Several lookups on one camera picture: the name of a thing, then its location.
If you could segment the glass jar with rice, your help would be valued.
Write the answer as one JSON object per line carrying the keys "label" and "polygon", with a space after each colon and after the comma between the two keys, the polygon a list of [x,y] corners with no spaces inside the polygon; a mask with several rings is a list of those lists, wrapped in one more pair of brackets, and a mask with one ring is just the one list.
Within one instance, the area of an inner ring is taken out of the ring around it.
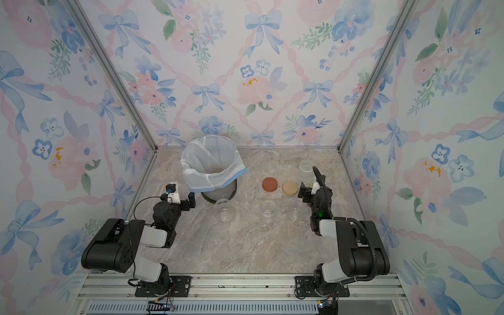
{"label": "glass jar with rice", "polygon": [[277,206],[272,200],[264,200],[259,206],[259,211],[265,218],[272,218],[277,213]]}

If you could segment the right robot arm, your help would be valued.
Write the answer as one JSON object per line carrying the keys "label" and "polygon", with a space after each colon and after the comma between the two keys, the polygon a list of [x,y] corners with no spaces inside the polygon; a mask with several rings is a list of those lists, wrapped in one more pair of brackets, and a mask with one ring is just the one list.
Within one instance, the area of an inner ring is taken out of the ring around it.
{"label": "right robot arm", "polygon": [[300,185],[298,198],[311,209],[311,230],[337,244],[337,257],[319,264],[307,284],[307,291],[322,297],[335,296],[348,284],[369,282],[391,270],[375,223],[333,216],[331,197],[332,190],[325,186]]}

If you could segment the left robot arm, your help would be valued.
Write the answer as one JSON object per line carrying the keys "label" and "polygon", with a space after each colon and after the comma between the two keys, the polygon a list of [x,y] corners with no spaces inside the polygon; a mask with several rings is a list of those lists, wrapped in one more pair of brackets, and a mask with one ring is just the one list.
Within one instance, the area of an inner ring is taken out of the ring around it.
{"label": "left robot arm", "polygon": [[171,287],[169,271],[141,254],[139,248],[170,248],[177,236],[176,226],[184,211],[196,207],[194,193],[180,200],[176,192],[160,196],[154,206],[152,224],[145,220],[109,219],[90,241],[81,256],[84,269],[129,274],[137,286]]}

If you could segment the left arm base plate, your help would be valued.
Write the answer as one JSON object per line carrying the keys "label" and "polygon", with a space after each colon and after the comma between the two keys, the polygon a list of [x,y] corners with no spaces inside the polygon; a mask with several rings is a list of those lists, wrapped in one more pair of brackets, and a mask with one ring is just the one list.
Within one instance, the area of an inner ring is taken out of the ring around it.
{"label": "left arm base plate", "polygon": [[188,297],[191,282],[191,276],[169,276],[152,283],[140,281],[135,297]]}

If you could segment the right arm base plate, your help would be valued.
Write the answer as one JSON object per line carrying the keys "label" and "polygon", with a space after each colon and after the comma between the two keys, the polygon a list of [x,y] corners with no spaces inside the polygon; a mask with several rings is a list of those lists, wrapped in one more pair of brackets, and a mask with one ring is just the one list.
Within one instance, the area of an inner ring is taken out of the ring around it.
{"label": "right arm base plate", "polygon": [[295,278],[295,296],[299,299],[317,297],[327,299],[328,297],[350,297],[347,286],[339,283],[326,283],[315,280],[313,276],[296,276]]}

